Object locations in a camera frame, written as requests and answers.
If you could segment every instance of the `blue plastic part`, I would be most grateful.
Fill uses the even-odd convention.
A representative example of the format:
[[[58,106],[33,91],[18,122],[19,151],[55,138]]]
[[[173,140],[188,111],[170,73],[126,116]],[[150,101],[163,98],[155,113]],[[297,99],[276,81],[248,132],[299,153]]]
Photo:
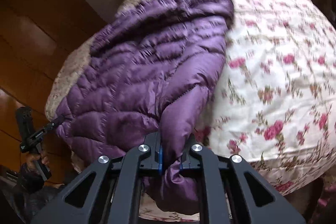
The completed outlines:
[[[163,161],[163,151],[161,146],[159,151],[159,175],[162,175],[162,161]]]

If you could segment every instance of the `dark clothing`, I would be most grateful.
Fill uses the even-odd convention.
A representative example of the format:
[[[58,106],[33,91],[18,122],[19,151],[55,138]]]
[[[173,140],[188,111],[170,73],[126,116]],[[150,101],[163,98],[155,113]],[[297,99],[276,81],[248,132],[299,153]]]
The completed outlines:
[[[21,221],[27,224],[60,191],[60,189],[49,186],[44,187],[43,185],[42,177],[30,172],[27,164],[21,166],[18,181],[13,188],[0,180],[3,196]]]
[[[3,189],[4,187],[8,187],[8,185],[0,180],[0,187]],[[3,194],[3,191],[0,191],[0,208],[1,208],[1,223],[3,224],[23,224],[22,220],[19,218],[19,216],[16,214],[16,212],[12,209],[10,204],[8,203],[8,200],[6,199],[5,195]]]

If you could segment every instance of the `pink rose pattern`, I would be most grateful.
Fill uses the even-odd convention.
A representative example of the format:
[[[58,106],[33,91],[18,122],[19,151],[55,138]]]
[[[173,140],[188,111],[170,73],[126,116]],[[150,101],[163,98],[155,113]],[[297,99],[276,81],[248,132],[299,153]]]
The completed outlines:
[[[293,64],[295,61],[295,56],[293,54],[287,54],[286,56],[283,57],[283,62],[286,65]]]
[[[269,85],[265,86],[265,88],[262,90],[258,90],[258,97],[260,101],[265,105],[271,104],[274,96],[280,96],[281,95],[281,89],[277,87],[276,89],[272,89]]]
[[[320,64],[321,66],[324,65],[326,62],[326,59],[324,56],[320,56],[318,59],[317,59],[317,63]]]
[[[248,136],[246,135],[246,133],[242,133],[238,140],[229,140],[227,148],[230,150],[230,153],[232,155],[239,154],[239,152],[241,151],[239,145],[242,143],[246,143],[247,139]]]
[[[258,26],[258,24],[255,21],[252,21],[252,20],[246,20],[245,24],[248,27],[254,27],[254,26],[257,27]]]
[[[305,134],[307,133],[307,131],[309,130],[309,125],[306,124],[304,126],[303,131],[298,131],[297,135],[296,135],[296,139],[299,141],[299,145],[304,145],[305,144]]]
[[[201,142],[201,143],[207,142],[206,139],[208,139],[208,136],[210,135],[210,131],[211,131],[210,127],[205,127],[203,130],[194,129],[194,135],[195,135],[196,141]]]
[[[264,73],[266,74],[271,74],[270,68],[273,65],[273,61],[272,60],[267,60],[267,63],[260,63],[260,68],[262,68],[264,70]]]
[[[274,139],[276,135],[281,133],[283,126],[284,126],[284,123],[278,120],[274,123],[274,125],[268,127],[264,133],[265,140],[269,141],[269,140]]]
[[[322,128],[324,128],[324,126],[326,125],[326,122],[327,122],[327,114],[323,113],[323,114],[321,115],[320,120],[319,120],[319,128],[320,128],[320,130],[321,130]]]
[[[278,185],[275,185],[274,187],[275,187],[275,189],[277,190],[277,191],[279,191],[280,193],[283,193],[283,192],[285,192],[289,187],[291,187],[292,185],[293,185],[294,183],[293,182],[291,182],[291,181],[288,181],[288,182],[286,182],[286,183],[284,183],[284,184],[278,184]]]
[[[239,68],[243,65],[245,65],[245,58],[236,58],[234,60],[231,60],[228,65],[230,66],[230,68],[235,69],[235,68]]]
[[[289,27],[289,23],[288,23],[287,20],[284,20],[284,21],[282,22],[282,25],[283,25],[285,28]]]

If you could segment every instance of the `hand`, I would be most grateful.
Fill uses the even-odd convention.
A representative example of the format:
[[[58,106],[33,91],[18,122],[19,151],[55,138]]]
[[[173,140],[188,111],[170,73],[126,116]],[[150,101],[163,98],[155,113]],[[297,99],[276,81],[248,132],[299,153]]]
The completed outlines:
[[[26,163],[27,163],[27,167],[28,167],[29,171],[37,173],[37,170],[36,170],[35,164],[33,163],[33,160],[39,160],[40,158],[42,158],[42,163],[44,165],[49,164],[49,159],[48,159],[48,156],[47,156],[47,152],[45,150],[42,150],[41,155],[33,154],[33,153],[28,153],[26,155]]]

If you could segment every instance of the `purple down jacket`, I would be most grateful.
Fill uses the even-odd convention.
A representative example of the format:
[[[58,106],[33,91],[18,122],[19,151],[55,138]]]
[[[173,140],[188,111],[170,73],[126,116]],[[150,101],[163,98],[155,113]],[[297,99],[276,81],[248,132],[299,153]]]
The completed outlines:
[[[179,157],[225,62],[231,0],[151,0],[95,37],[91,62],[57,108],[57,134],[88,163],[117,157],[159,130],[165,173],[145,181],[164,211],[198,212]]]

